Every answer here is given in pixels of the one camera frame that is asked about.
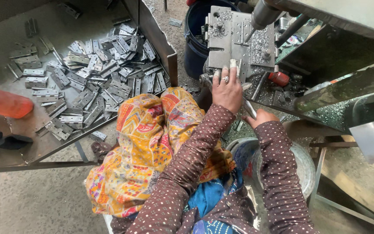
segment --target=yellow patterned cloth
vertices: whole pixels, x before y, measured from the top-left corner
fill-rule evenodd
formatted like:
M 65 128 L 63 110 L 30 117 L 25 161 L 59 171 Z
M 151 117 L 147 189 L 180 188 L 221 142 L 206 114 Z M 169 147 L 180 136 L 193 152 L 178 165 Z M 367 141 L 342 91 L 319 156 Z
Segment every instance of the yellow patterned cloth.
M 141 94 L 122 103 L 116 125 L 119 146 L 87 176 L 86 192 L 93 212 L 116 217 L 138 212 L 159 174 L 204 116 L 190 93 L 180 87 L 168 88 L 161 98 Z M 232 154 L 218 141 L 200 183 L 235 167 Z

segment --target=woman's left hand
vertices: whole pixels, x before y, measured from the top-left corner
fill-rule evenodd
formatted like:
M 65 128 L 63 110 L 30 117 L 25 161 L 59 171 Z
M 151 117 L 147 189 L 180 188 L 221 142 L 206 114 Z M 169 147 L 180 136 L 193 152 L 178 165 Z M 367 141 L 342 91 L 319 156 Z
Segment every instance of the woman's left hand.
M 242 86 L 240 80 L 236 78 L 236 63 L 231 64 L 230 71 L 223 67 L 221 71 L 221 81 L 219 82 L 220 72 L 217 70 L 213 76 L 213 103 L 219 104 L 224 108 L 236 114 L 242 103 Z

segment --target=orange plastic bottle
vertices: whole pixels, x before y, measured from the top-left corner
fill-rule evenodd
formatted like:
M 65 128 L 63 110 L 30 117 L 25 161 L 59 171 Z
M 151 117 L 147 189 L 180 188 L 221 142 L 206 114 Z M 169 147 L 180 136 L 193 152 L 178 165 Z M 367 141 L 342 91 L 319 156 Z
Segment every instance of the orange plastic bottle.
M 34 107 L 26 97 L 0 90 L 0 114 L 12 118 L 22 118 Z

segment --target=black bucket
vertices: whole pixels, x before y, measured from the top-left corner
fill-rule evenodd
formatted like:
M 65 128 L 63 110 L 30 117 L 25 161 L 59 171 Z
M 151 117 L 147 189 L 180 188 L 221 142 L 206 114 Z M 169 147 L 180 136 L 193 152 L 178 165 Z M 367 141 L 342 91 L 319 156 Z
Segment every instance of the black bucket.
M 184 68 L 187 74 L 196 80 L 203 74 L 203 66 L 210 50 L 201 44 L 195 36 L 202 34 L 201 27 L 205 24 L 205 18 L 210 13 L 211 6 L 228 7 L 232 11 L 240 12 L 239 8 L 225 0 L 197 1 L 188 9 L 184 21 L 184 37 L 186 39 Z

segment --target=concrete floor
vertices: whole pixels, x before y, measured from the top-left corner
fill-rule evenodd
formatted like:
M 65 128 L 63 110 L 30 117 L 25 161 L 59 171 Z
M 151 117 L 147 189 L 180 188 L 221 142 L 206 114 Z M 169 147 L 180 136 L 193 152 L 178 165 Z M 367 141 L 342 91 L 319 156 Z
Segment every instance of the concrete floor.
M 169 18 L 184 20 L 188 7 L 184 0 L 167 0 L 168 10 L 163 11 L 163 1 L 146 0 L 153 5 L 161 29 L 178 53 L 179 84 L 198 86 L 197 81 L 189 78 L 184 70 L 183 36 L 184 21 L 181 28 L 168 24 Z M 277 114 L 283 113 L 265 109 Z M 114 124 L 101 131 L 108 135 L 106 141 L 111 145 L 115 141 Z M 252 135 L 248 126 L 243 129 Z M 308 152 L 316 155 L 316 149 L 308 148 L 311 139 L 299 139 L 297 142 L 305 146 Z M 91 140 L 83 139 L 81 144 L 88 156 L 91 155 Z M 374 164 L 364 162 L 358 148 L 331 149 L 326 159 L 334 170 L 343 170 L 357 183 L 374 193 Z M 79 155 L 74 145 L 65 148 L 45 161 L 76 161 Z M 106 234 L 106 224 L 101 215 L 93 214 L 91 204 L 82 184 L 91 167 L 71 167 L 59 169 L 42 169 L 23 172 L 0 173 L 0 234 L 5 233 L 99 233 Z M 256 200 L 262 204 L 260 187 L 256 181 L 248 179 L 256 191 Z M 262 233 L 269 233 L 266 225 L 266 212 L 262 205 L 258 207 L 262 219 Z M 363 221 L 341 212 L 329 205 L 316 201 L 312 219 L 321 233 L 374 233 L 374 227 Z

